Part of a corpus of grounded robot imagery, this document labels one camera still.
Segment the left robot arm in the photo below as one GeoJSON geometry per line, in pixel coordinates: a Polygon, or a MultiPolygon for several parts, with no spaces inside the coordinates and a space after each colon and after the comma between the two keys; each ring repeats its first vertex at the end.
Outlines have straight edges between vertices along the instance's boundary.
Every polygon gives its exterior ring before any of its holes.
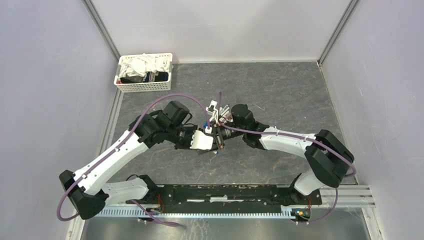
{"type": "Polygon", "coordinates": [[[214,137],[211,118],[205,129],[185,122],[192,114],[181,102],[173,100],[162,110],[145,113],[132,122],[124,134],[96,159],[76,170],[64,170],[59,181],[65,191],[59,203],[69,199],[74,217],[88,220],[107,205],[128,200],[153,203],[157,190],[138,177],[131,181],[109,183],[109,179],[135,157],[165,141],[176,149],[211,150],[214,137]]]}

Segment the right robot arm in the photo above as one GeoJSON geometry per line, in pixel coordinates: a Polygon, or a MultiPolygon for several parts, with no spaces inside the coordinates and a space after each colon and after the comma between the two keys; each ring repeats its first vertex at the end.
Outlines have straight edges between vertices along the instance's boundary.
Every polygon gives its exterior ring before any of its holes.
{"type": "Polygon", "coordinates": [[[218,125],[219,146],[226,139],[241,136],[253,149],[285,152],[308,162],[310,169],[300,174],[288,191],[295,204],[302,204],[322,187],[338,188],[344,177],[350,175],[349,170],[356,174],[353,154],[329,130],[322,129],[316,134],[283,131],[256,121],[246,104],[218,107],[213,100],[206,112],[210,122],[218,125]]]}

